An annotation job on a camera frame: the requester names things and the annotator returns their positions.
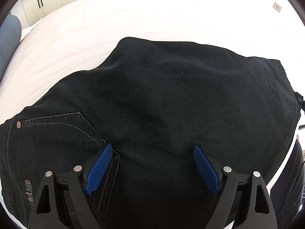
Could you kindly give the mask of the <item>person's black trousers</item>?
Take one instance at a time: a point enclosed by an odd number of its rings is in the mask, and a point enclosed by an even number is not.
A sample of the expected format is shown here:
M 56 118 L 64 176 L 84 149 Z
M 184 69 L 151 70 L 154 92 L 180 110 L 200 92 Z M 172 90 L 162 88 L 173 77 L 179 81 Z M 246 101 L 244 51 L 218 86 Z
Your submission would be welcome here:
M 304 189 L 303 154 L 299 141 L 270 191 L 278 228 L 289 228 L 302 204 Z

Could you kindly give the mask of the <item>wall socket near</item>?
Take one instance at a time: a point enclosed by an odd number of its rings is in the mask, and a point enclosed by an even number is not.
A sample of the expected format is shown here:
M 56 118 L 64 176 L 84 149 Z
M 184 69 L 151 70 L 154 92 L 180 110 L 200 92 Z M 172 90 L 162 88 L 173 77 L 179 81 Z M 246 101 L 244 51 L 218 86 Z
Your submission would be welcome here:
M 274 8 L 277 12 L 280 12 L 281 9 L 282 9 L 282 7 L 281 7 L 279 4 L 277 4 L 276 2 L 274 2 L 273 8 Z

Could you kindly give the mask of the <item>white bed sheet mattress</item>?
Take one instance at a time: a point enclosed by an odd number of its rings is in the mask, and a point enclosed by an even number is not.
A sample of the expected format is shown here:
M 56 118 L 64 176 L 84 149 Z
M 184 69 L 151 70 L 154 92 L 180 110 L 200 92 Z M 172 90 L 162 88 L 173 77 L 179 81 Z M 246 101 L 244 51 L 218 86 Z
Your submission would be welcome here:
M 1 125 L 66 76 L 100 66 L 128 37 L 278 60 L 293 91 L 304 97 L 304 25 L 288 3 L 276 13 L 258 0 L 78 0 L 20 39 L 1 81 Z M 269 195 L 298 140 L 300 120 L 274 177 L 263 178 Z

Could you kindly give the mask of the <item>black jeans pant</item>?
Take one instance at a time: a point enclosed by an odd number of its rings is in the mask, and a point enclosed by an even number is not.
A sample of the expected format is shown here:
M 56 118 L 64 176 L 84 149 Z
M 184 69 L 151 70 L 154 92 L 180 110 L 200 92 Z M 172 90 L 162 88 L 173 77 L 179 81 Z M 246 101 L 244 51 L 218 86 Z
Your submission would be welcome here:
M 278 60 L 124 38 L 100 66 L 66 76 L 1 125 L 4 204 L 27 226 L 45 172 L 70 171 L 109 143 L 114 158 L 89 196 L 106 228 L 200 228 L 216 197 L 193 147 L 269 182 L 300 111 Z

